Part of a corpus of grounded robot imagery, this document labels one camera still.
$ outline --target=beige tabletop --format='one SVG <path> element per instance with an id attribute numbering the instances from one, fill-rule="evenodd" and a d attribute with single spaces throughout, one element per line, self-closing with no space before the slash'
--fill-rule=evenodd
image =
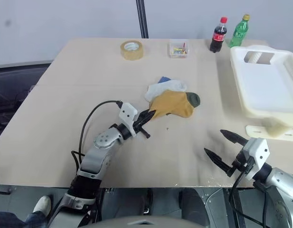
<path id="1" fill-rule="evenodd" d="M 201 105 L 186 119 L 168 115 L 149 122 L 146 139 L 137 134 L 117 152 L 102 187 L 230 187 L 229 178 L 210 161 L 206 147 L 231 164 L 240 145 L 220 129 L 248 138 L 245 126 L 261 121 L 242 115 L 230 64 L 229 48 L 208 50 L 209 41 L 189 40 L 186 59 L 168 56 L 168 40 L 140 39 L 144 57 L 124 60 L 120 45 L 127 39 L 85 38 L 69 42 L 28 95 L 0 136 L 0 184 L 69 187 L 76 174 L 70 154 L 78 149 L 82 125 L 100 102 L 130 102 L 148 108 L 144 94 L 162 76 L 179 79 Z M 250 40 L 244 45 L 265 44 Z M 93 138 L 118 120 L 115 104 L 101 107 L 87 127 L 83 152 Z M 268 163 L 293 173 L 293 142 L 268 140 Z M 241 186 L 250 187 L 251 182 Z"/>

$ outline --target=blue cloth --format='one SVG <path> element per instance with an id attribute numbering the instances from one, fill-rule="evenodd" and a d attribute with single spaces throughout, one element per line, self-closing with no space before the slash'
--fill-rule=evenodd
<path id="1" fill-rule="evenodd" d="M 25 222 L 15 214 L 0 212 L 0 228 L 46 228 L 47 219 L 41 211 L 36 211 L 27 216 Z"/>
<path id="2" fill-rule="evenodd" d="M 167 81 L 170 81 L 170 78 L 168 78 L 168 77 L 162 77 L 162 78 L 160 78 L 160 80 L 159 80 L 158 83 L 167 82 Z"/>

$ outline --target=red bottle cap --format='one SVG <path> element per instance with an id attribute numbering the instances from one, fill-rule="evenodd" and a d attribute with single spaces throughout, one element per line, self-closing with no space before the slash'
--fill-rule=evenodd
<path id="1" fill-rule="evenodd" d="M 223 23 L 223 24 L 225 24 L 227 22 L 227 17 L 222 17 L 220 19 L 220 22 Z"/>

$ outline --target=bottle label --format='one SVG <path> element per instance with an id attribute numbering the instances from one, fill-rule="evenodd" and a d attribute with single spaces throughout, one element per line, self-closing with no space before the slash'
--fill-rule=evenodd
<path id="1" fill-rule="evenodd" d="M 218 34 L 218 33 L 214 32 L 213 40 L 215 40 L 215 41 L 223 41 L 224 36 L 225 36 L 225 34 Z"/>
<path id="2" fill-rule="evenodd" d="M 236 38 L 240 38 L 240 39 L 243 39 L 244 37 L 245 37 L 245 35 L 246 35 L 246 32 L 238 32 L 238 31 L 234 31 L 234 37 L 236 37 Z"/>

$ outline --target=masking tape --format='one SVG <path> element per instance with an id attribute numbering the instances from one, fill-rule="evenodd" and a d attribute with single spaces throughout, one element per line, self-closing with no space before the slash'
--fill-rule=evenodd
<path id="1" fill-rule="evenodd" d="M 127 60 L 137 60 L 143 57 L 142 43 L 129 40 L 121 44 L 121 55 Z"/>

